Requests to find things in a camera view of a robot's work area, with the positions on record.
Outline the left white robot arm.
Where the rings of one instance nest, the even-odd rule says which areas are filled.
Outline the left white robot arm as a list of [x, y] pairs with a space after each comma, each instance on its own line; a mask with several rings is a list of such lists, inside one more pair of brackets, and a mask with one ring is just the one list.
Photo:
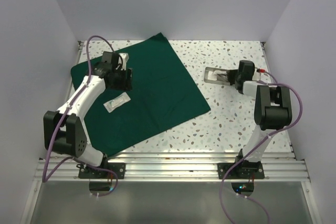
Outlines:
[[47, 111], [43, 118], [45, 149], [76, 158], [91, 165], [97, 178], [104, 178], [109, 165], [103, 152], [92, 147], [83, 128], [84, 118], [106, 89], [130, 91], [132, 69], [127, 67], [129, 55], [105, 51], [99, 62], [84, 75], [80, 86], [69, 100], [56, 111]]

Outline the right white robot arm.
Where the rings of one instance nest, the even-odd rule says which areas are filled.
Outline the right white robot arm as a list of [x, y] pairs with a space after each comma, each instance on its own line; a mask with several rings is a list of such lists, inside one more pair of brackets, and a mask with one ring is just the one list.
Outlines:
[[233, 165], [236, 176], [240, 178], [246, 178], [253, 169], [258, 169], [273, 136], [292, 122], [289, 88], [254, 80], [256, 71], [252, 61], [241, 60], [238, 69], [227, 72], [230, 84], [233, 84], [240, 94], [255, 100], [256, 127], [246, 146], [239, 151]]

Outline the white sterile packet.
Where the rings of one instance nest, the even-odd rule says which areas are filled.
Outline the white sterile packet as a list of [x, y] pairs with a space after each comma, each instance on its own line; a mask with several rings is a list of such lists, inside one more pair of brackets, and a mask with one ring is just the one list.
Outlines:
[[112, 111], [114, 111], [115, 109], [117, 109], [118, 107], [124, 105], [125, 103], [131, 101], [131, 98], [128, 96], [128, 94], [126, 92], [122, 93], [121, 95], [119, 95], [118, 97], [107, 101], [106, 103], [104, 103], [104, 107], [105, 109], [111, 113]]
[[227, 82], [228, 81], [226, 71], [215, 70], [213, 72], [213, 75], [216, 77], [217, 81], [222, 81], [222, 82]]

